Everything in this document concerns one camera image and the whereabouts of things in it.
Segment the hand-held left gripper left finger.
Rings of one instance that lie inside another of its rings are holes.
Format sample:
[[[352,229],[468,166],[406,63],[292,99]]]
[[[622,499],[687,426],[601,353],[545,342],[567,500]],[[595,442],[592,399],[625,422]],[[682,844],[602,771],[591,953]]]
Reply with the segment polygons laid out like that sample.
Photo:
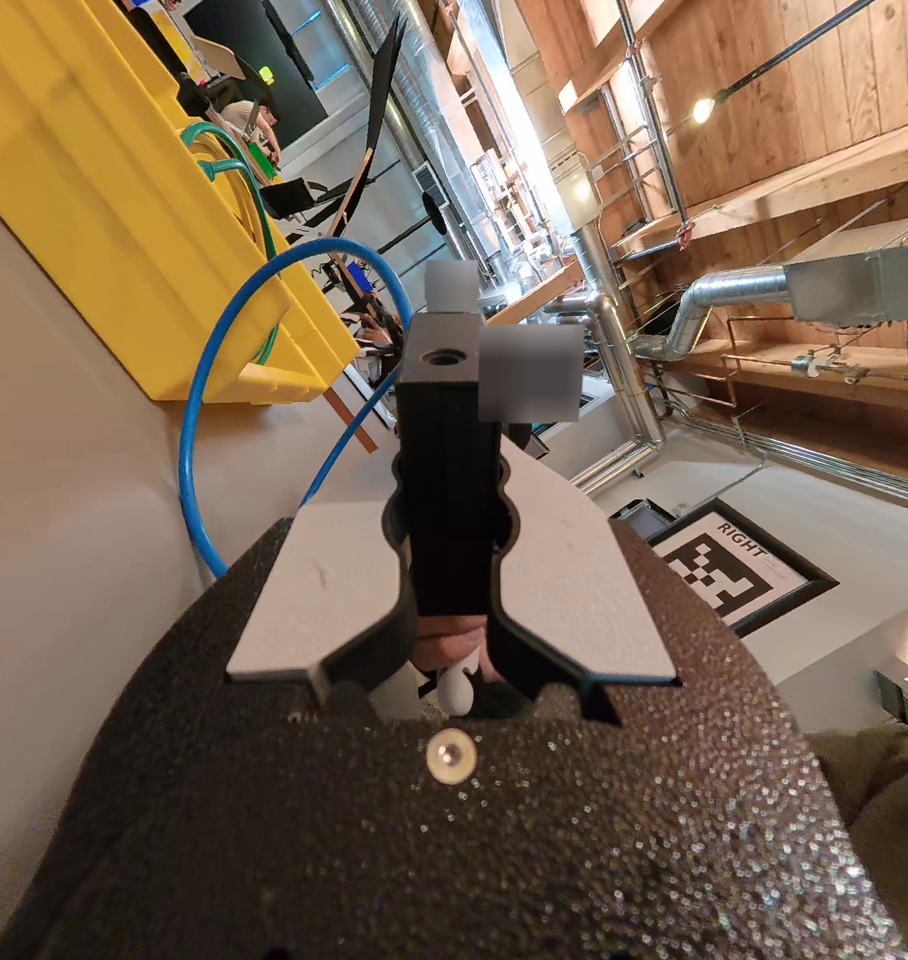
[[[301,506],[226,666],[233,682],[372,693],[408,662],[417,611],[397,513],[397,450],[328,477]]]

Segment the large black screen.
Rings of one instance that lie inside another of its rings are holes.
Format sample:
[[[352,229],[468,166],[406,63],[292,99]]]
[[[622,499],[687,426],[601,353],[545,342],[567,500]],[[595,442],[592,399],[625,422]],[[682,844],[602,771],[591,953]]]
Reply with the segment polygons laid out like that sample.
[[[268,69],[268,83],[280,114],[274,126],[281,148],[308,134],[328,117],[312,81],[307,78],[304,60],[296,61],[291,39],[283,40],[278,13],[270,14],[260,1],[203,1],[185,14],[192,32],[230,49],[255,74]]]

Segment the silver vertical pipe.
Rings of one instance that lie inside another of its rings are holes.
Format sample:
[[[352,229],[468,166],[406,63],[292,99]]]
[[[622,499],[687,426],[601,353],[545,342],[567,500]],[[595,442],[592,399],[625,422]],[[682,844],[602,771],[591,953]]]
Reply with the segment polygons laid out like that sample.
[[[591,495],[628,474],[642,474],[661,454],[665,435],[628,342],[623,326],[625,303],[597,222],[576,230],[572,241],[588,287],[563,298],[566,312],[586,320],[615,398],[633,431],[632,439],[573,479],[581,492]]]

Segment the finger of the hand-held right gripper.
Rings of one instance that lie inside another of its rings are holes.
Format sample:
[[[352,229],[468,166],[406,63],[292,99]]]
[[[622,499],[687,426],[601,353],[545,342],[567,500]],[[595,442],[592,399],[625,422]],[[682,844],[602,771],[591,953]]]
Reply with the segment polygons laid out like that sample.
[[[383,722],[421,720],[419,688],[423,681],[424,675],[412,663],[405,663],[379,683],[367,695],[377,718]]]
[[[438,705],[444,714],[469,714],[474,700],[475,654],[438,670]]]

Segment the black framed marker sign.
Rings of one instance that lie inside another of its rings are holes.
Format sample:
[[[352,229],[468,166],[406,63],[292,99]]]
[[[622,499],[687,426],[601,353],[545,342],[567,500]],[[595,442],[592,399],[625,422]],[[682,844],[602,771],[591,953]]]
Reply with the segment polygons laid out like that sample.
[[[839,584],[720,497],[688,511],[648,544],[740,639]]]

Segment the black ethernet port block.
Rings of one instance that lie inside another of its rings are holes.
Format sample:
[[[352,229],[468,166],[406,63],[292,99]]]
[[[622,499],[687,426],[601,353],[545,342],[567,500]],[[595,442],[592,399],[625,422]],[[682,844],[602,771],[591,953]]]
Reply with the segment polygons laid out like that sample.
[[[395,383],[410,573],[424,617],[479,617],[491,604],[499,428],[479,417],[474,313],[412,316]]]

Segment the silver round air duct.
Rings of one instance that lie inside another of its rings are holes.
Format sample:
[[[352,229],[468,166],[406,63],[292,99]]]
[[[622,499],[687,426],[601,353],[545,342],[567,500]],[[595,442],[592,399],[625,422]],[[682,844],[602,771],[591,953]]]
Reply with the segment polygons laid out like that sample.
[[[428,29],[419,2],[324,2],[335,29],[369,86],[376,50],[396,18],[405,26],[386,109],[388,130],[412,169],[430,170],[444,198],[447,246],[479,263],[485,289],[508,282],[493,215],[472,173],[480,143]]]

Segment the silver elbow air duct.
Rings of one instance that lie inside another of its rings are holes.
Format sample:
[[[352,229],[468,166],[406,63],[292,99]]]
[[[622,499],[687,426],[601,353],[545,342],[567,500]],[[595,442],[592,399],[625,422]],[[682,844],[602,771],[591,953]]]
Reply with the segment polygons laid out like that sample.
[[[684,291],[668,333],[637,334],[630,349],[635,358],[645,361],[682,361],[697,346],[713,308],[788,303],[790,294],[782,266],[711,272],[693,281]]]

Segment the white air vent grille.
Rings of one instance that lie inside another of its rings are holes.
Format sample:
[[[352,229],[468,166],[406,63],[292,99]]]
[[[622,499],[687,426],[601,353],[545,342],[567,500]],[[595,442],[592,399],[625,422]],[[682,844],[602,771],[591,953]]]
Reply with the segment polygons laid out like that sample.
[[[421,193],[424,210],[441,211],[450,206],[448,194],[436,176],[432,165],[425,161],[412,170],[412,176]]]

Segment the copper pipe run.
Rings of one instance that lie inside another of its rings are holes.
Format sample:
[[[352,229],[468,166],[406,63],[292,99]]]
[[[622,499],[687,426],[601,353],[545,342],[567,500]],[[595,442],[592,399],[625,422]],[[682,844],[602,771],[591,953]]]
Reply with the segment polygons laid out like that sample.
[[[800,325],[741,308],[724,311],[723,372],[744,382],[908,412],[908,322],[832,328],[776,339]]]

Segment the yellow plastic bin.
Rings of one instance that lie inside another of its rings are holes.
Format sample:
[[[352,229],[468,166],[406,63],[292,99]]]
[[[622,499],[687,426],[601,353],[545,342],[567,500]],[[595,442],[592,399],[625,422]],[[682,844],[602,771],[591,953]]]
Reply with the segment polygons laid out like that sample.
[[[267,262],[254,190],[113,2],[0,2],[0,218],[156,402]]]

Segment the person's right hand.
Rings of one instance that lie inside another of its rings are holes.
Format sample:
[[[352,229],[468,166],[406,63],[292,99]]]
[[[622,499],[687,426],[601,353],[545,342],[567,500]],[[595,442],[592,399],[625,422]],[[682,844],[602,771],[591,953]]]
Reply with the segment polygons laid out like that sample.
[[[420,616],[411,663],[426,674],[455,666],[477,654],[484,680],[502,682],[488,652],[487,621],[485,615]]]

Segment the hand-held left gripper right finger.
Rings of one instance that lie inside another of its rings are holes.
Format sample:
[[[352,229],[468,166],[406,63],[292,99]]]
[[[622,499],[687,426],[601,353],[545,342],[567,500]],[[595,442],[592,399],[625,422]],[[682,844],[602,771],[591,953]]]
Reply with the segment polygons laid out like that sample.
[[[487,651],[528,699],[561,685],[584,721],[619,726],[609,687],[670,687],[677,670],[610,522],[513,442],[500,444]]]

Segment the rectangular metal duct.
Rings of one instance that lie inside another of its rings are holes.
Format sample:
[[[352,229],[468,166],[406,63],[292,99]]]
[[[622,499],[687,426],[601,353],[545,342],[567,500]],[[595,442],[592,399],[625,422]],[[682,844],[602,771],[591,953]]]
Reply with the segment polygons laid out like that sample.
[[[908,245],[795,260],[783,269],[797,321],[842,329],[908,322]]]

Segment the wooden poster board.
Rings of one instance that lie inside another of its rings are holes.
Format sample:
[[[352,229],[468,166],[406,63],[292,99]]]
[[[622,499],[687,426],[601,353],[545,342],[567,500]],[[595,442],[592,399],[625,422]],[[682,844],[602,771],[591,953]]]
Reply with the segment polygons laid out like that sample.
[[[405,29],[406,19],[397,13],[390,23],[385,39],[374,55],[364,155],[352,179],[330,189],[326,194],[328,200],[339,203],[327,236],[338,237],[343,234],[370,181],[369,173],[384,124]]]

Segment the black ceiling rod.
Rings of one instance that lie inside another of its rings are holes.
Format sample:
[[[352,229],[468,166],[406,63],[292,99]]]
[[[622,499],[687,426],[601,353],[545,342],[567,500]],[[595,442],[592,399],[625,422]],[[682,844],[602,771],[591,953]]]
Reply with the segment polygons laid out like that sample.
[[[729,100],[741,90],[765,76],[767,73],[790,60],[796,54],[804,51],[809,45],[818,41],[821,37],[837,29],[841,24],[853,18],[860,12],[871,6],[874,1],[854,1],[845,6],[842,10],[836,12],[831,18],[823,21],[817,27],[809,30],[799,39],[792,41],[787,47],[777,54],[769,57],[759,66],[755,67],[743,77],[738,78],[734,83],[719,90],[712,98],[713,104],[719,106]]]

